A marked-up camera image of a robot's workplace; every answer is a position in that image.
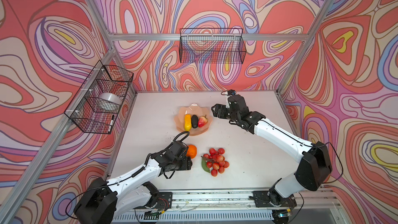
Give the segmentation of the large orange fake orange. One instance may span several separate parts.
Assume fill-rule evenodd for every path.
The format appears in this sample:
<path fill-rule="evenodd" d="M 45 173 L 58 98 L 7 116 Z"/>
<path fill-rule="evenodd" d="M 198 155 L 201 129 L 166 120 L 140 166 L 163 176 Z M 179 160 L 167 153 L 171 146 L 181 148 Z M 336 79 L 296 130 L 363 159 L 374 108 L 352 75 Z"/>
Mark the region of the large orange fake orange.
<path fill-rule="evenodd" d="M 197 156 L 197 147 L 195 145 L 188 145 L 186 156 L 194 159 Z"/>

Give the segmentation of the red fake apple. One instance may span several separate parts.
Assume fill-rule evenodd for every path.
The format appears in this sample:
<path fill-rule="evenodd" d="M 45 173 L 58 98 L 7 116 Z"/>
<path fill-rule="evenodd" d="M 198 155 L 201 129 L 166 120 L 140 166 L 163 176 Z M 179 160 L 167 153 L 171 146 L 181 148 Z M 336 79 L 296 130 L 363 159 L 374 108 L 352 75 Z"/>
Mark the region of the red fake apple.
<path fill-rule="evenodd" d="M 201 116 L 198 120 L 198 127 L 202 128 L 204 127 L 208 122 L 208 119 L 206 118 L 206 116 Z"/>

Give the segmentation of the dark fake avocado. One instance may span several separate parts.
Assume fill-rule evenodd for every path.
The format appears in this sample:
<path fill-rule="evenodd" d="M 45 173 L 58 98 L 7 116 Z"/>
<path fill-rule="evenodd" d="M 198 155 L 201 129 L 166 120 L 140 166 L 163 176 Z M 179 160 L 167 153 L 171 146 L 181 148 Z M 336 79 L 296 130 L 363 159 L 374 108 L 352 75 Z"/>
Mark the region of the dark fake avocado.
<path fill-rule="evenodd" d="M 191 116 L 191 126 L 192 126 L 193 129 L 198 128 L 198 120 L 199 120 L 199 118 L 198 118 L 197 115 L 192 115 Z"/>

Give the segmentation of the yellow fake fruit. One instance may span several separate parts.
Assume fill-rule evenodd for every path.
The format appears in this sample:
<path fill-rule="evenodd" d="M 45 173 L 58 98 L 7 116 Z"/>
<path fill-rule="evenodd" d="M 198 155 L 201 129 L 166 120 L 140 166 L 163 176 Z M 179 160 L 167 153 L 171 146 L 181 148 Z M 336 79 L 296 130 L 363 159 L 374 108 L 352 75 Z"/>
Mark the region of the yellow fake fruit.
<path fill-rule="evenodd" d="M 192 129 L 191 115 L 185 114 L 184 116 L 184 130 L 190 131 Z"/>

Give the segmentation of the red fake grape bunch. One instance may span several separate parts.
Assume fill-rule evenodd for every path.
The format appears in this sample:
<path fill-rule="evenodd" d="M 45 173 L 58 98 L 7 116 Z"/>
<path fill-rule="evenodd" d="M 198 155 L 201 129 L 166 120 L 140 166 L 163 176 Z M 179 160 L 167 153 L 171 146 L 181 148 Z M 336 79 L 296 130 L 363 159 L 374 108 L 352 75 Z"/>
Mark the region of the red fake grape bunch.
<path fill-rule="evenodd" d="M 226 150 L 224 148 L 210 148 L 208 153 L 201 155 L 201 167 L 204 172 L 213 177 L 223 174 L 230 166 L 225 158 Z"/>

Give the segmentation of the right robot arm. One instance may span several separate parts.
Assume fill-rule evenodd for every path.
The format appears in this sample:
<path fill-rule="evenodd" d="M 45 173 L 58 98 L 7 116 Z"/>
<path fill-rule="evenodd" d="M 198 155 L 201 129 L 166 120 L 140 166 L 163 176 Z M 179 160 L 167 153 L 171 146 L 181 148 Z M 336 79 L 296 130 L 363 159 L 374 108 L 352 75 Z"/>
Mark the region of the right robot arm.
<path fill-rule="evenodd" d="M 297 163 L 295 172 L 279 179 L 268 191 L 267 199 L 273 206 L 282 203 L 302 190 L 317 191 L 332 172 L 329 151 L 322 142 L 312 143 L 284 130 L 265 115 L 250 111 L 244 97 L 234 90 L 227 91 L 226 104 L 211 107 L 214 117 L 227 119 L 245 131 L 273 143 Z"/>

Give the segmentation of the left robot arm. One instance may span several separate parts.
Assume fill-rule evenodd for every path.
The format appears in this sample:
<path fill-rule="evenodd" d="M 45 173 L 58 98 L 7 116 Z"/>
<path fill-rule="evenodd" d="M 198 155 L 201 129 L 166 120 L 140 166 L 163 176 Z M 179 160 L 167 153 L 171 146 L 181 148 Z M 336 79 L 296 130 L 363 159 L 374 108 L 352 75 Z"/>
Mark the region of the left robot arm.
<path fill-rule="evenodd" d="M 81 224 L 110 224 L 115 217 L 136 208 L 148 209 L 155 215 L 168 210 L 171 194 L 160 193 L 151 181 L 159 176 L 171 178 L 167 173 L 190 170 L 192 161 L 187 152 L 185 143 L 172 141 L 125 174 L 94 180 L 74 207 L 74 215 Z"/>

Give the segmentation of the pink lotus fruit bowl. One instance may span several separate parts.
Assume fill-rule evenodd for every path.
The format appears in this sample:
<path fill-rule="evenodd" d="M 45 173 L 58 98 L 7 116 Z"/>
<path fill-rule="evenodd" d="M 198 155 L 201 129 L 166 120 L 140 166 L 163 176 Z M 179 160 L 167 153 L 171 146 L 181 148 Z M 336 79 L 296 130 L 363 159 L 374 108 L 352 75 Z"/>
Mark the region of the pink lotus fruit bowl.
<path fill-rule="evenodd" d="M 210 108 L 192 104 L 181 107 L 174 116 L 174 122 L 179 132 L 189 131 L 190 136 L 198 136 L 209 130 L 212 115 Z"/>

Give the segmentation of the black marker in basket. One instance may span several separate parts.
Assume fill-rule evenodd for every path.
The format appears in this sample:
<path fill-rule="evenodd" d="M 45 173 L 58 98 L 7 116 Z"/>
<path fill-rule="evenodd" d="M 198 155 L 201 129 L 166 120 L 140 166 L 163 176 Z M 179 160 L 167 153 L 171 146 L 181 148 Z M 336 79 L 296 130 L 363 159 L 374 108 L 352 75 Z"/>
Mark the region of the black marker in basket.
<path fill-rule="evenodd" d="M 115 115 L 112 115 L 112 117 L 111 117 L 111 119 L 110 119 L 110 124 L 109 124 L 109 126 L 108 126 L 108 133 L 111 133 L 111 132 L 112 132 L 112 128 L 113 128 L 113 125 L 114 125 L 114 121 L 115 121 Z"/>

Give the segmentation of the silver tape roll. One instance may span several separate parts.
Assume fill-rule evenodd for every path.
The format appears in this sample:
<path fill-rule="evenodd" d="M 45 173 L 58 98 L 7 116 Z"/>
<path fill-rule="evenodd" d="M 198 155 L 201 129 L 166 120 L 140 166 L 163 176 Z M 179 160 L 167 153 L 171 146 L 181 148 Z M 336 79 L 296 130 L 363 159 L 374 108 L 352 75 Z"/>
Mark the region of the silver tape roll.
<path fill-rule="evenodd" d="M 113 93 L 105 92 L 99 95 L 97 105 L 101 110 L 106 112 L 116 112 L 121 103 L 122 100 L 120 97 Z"/>

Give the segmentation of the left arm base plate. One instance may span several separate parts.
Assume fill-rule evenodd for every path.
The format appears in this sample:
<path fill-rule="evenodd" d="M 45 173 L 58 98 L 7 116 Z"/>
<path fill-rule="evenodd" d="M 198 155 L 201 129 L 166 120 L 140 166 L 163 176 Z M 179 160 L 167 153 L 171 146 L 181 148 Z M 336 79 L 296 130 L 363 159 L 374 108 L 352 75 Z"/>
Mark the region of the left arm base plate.
<path fill-rule="evenodd" d="M 173 193 L 171 191 L 160 192 L 155 197 L 151 197 L 149 202 L 144 206 L 136 209 L 156 209 L 157 211 L 165 211 L 172 207 Z"/>

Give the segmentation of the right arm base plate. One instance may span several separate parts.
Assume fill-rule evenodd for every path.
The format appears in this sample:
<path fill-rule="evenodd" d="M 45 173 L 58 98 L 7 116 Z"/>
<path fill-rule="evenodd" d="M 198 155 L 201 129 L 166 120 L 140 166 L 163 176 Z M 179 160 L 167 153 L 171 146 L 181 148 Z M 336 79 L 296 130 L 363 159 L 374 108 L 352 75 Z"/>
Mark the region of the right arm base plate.
<path fill-rule="evenodd" d="M 249 199 L 255 202 L 256 207 L 295 208 L 296 200 L 293 195 L 282 198 L 277 193 L 269 191 L 253 191 Z"/>

